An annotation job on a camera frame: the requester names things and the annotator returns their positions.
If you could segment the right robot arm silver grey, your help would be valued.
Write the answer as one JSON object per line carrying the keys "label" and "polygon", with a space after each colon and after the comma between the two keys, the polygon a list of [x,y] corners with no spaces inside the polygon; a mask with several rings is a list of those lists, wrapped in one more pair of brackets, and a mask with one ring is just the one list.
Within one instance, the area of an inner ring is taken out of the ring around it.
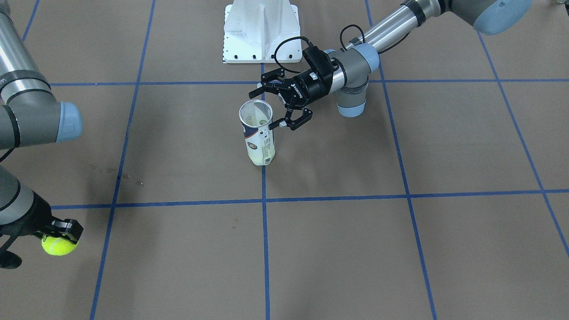
{"label": "right robot arm silver grey", "polygon": [[[10,154],[16,148],[75,140],[83,133],[83,118],[73,103],[58,101],[17,33],[8,2],[0,14],[0,144]],[[5,168],[0,171],[2,269],[15,269],[22,259],[9,247],[22,236],[51,236],[77,244],[83,226],[61,220],[30,187]]]}

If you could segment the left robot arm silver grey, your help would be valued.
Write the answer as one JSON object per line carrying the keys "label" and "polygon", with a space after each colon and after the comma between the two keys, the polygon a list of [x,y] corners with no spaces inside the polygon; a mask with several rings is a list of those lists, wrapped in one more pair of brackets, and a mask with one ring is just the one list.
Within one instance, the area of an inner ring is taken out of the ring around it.
{"label": "left robot arm silver grey", "polygon": [[393,12],[364,31],[340,49],[320,49],[304,36],[284,40],[305,42],[301,52],[308,65],[304,71],[291,71],[276,60],[277,69],[261,75],[256,89],[248,96],[254,99],[264,93],[276,95],[286,113],[272,121],[278,126],[296,130],[308,122],[313,112],[309,105],[334,95],[340,115],[361,115],[367,103],[369,77],[380,67],[381,56],[396,48],[428,20],[446,13],[461,18],[480,34],[496,35],[508,30],[531,8],[530,0],[405,0]]}

